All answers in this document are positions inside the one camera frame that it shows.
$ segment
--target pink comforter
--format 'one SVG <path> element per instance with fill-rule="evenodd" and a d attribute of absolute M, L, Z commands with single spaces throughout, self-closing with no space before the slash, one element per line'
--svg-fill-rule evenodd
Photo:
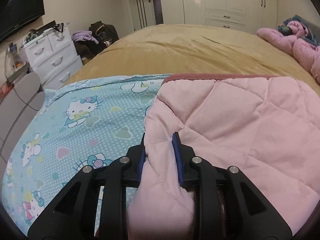
<path fill-rule="evenodd" d="M 301 38 L 308 33 L 300 22 L 291 21 L 287 26 L 292 29 L 293 35 L 284 36 L 279 31 L 271 28 L 259 29 L 257 35 L 293 56 L 320 84 L 320 46 L 315 47 Z"/>
<path fill-rule="evenodd" d="M 317 205 L 318 95 L 290 77 L 224 78 L 173 75 L 160 88 L 145 118 L 147 160 L 128 209 L 130 239 L 190 239 L 194 201 L 178 183 L 175 131 L 212 165 L 238 166 L 294 234 Z"/>

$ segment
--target yellow blanket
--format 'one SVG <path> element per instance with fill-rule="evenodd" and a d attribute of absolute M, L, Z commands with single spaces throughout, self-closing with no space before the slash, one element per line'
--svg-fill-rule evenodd
<path fill-rule="evenodd" d="M 110 46 L 74 74 L 68 84 L 115 75 L 230 73 L 291 76 L 320 95 L 299 63 L 258 36 L 200 25 L 156 25 Z"/>

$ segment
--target bed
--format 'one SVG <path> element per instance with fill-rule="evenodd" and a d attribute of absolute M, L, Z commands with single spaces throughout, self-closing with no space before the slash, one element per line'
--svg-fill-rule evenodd
<path fill-rule="evenodd" d="M 144 117 L 168 73 L 291 76 L 320 95 L 316 81 L 292 57 L 255 35 L 157 25 L 126 36 L 62 89 L 45 91 L 43 107 L 13 150 L 2 202 L 24 234 L 79 169 L 109 165 L 140 143 Z M 128 189 L 127 204 L 133 196 Z"/>

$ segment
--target wall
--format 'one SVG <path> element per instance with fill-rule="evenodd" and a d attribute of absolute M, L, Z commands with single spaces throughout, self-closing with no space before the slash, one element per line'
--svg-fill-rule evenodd
<path fill-rule="evenodd" d="M 320 16 L 310 0 L 278 0 L 278 24 L 295 14 L 320 26 Z"/>
<path fill-rule="evenodd" d="M 44 11 L 44 16 L 0 44 L 0 85 L 5 82 L 5 48 L 11 42 L 21 45 L 30 29 L 37 29 L 52 20 L 69 23 L 71 34 L 88 30 L 90 24 L 97 21 L 114 25 L 120 38 L 133 31 L 128 0 L 44 0 Z"/>

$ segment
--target tv screen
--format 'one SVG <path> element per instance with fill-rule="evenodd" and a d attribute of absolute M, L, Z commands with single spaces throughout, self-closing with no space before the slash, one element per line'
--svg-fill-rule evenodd
<path fill-rule="evenodd" d="M 0 14 L 0 42 L 42 15 L 43 0 L 9 0 Z"/>

